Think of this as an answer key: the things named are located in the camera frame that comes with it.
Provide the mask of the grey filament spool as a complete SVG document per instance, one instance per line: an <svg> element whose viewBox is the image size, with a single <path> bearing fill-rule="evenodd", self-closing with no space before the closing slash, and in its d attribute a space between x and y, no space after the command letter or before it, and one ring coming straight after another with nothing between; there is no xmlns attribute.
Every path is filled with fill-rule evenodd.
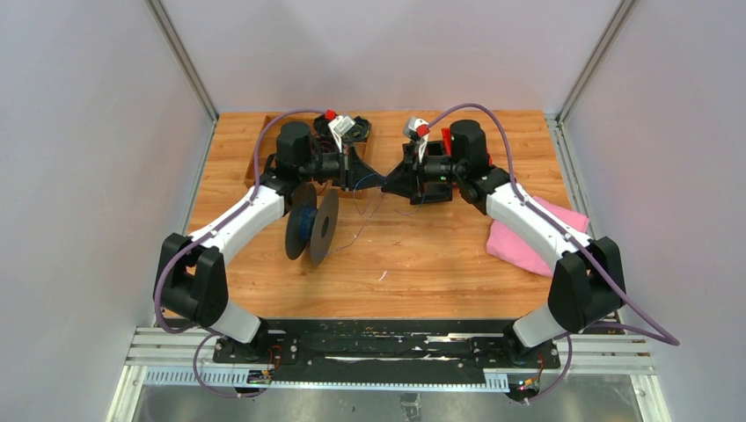
<svg viewBox="0 0 746 422"><path fill-rule="evenodd" d="M296 260L307 252L311 264L319 266L330 253L339 216L339 195L330 191L318 202L316 188L306 183L292 193L291 205L285 231L286 255Z"/></svg>

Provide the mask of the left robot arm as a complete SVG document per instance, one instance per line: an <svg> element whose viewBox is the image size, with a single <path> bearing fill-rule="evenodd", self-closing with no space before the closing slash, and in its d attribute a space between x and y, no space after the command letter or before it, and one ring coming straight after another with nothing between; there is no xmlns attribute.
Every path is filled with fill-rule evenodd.
<svg viewBox="0 0 746 422"><path fill-rule="evenodd" d="M229 298L227 266L257 234L286 218L285 251L295 260L308 253L319 265L329 253L339 215L339 190L380 186L381 176L361 160L355 146L370 123L357 116L320 115L314 124L292 120L276 137L261 175L247 194L220 217L188 236L173 233L162 243L153 300L159 325L177 333L163 316L169 310L236 343L249 363L269 352L267 321Z"/></svg>

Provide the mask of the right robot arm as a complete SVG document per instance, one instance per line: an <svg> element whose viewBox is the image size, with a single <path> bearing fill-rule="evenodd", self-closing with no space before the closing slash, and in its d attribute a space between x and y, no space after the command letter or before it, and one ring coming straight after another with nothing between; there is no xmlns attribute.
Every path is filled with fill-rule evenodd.
<svg viewBox="0 0 746 422"><path fill-rule="evenodd" d="M577 333L620 309L624 275L618 246L573 229L531 198L505 171L490 161L486 134L475 120L449 127L446 155L428 151L429 127L412 117L405 125L402 161L384 179L382 189L417 202L427 189L457 189L463 200L505 224L553 268L545 304L515 320L503 332L505 359L523 367L538 346L564 333Z"/></svg>

